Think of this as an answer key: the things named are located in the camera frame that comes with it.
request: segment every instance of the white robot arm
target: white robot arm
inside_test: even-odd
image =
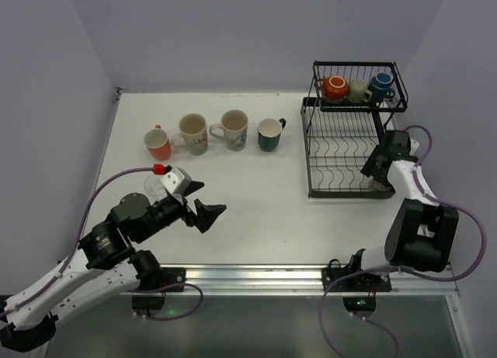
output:
[[[373,186],[392,189],[404,200],[385,244],[374,249],[360,249],[344,267],[323,269],[323,278],[328,280],[323,282],[325,288],[341,276],[367,269],[385,271],[375,270],[358,276],[349,281],[350,287],[343,283],[339,289],[331,291],[357,290],[357,284],[380,285],[381,276],[392,266],[420,272],[441,272],[446,268],[459,213],[436,202],[417,161],[417,157],[411,155],[411,139],[407,132],[389,130],[385,133],[381,145],[376,146],[361,172],[373,177]]]
[[[2,346],[30,351],[51,339],[56,325],[86,308],[138,287],[153,290],[162,285],[157,259],[150,251],[136,252],[131,242],[141,243],[180,218],[204,233],[226,210],[225,205],[205,206],[195,200],[195,214],[185,196],[203,183],[179,168],[168,167],[165,172],[161,178],[168,194],[165,199],[150,205],[142,194],[126,195],[104,222],[79,241],[69,259],[0,304],[0,316],[7,323],[0,331]],[[34,295],[34,300],[23,304]]]

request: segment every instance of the red connector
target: red connector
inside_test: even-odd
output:
[[[170,166],[165,166],[163,164],[154,164],[154,174],[158,176],[163,176],[165,173],[171,170]]]

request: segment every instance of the dark green mug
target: dark green mug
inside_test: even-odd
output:
[[[264,119],[259,123],[257,133],[259,134],[259,146],[261,150],[271,152],[277,147],[285,125],[287,125],[285,119],[280,119],[280,121]]]

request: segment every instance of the small blue cup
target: small blue cup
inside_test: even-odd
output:
[[[372,77],[368,90],[371,91],[370,102],[381,103],[385,99],[393,99],[395,90],[391,87],[394,77],[387,72],[378,72]]]

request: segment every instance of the wire basket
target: wire basket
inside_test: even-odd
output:
[[[382,124],[380,115],[322,112],[310,102],[304,98],[301,108],[309,197],[391,197],[391,191],[370,189],[370,178],[360,172],[384,133],[386,123]]]
[[[309,96],[314,88],[318,105],[322,112],[389,112],[399,113],[405,112],[407,109],[408,95],[405,90],[404,82],[398,71],[396,63],[389,62],[357,62],[357,61],[315,61],[313,66],[313,78]],[[394,81],[391,89],[394,91],[394,96],[384,100],[382,103],[352,103],[344,99],[340,103],[328,102],[321,91],[320,80],[325,77],[340,76],[347,82],[354,78],[361,78],[366,82],[370,82],[371,78],[379,72],[386,72],[392,75]]]

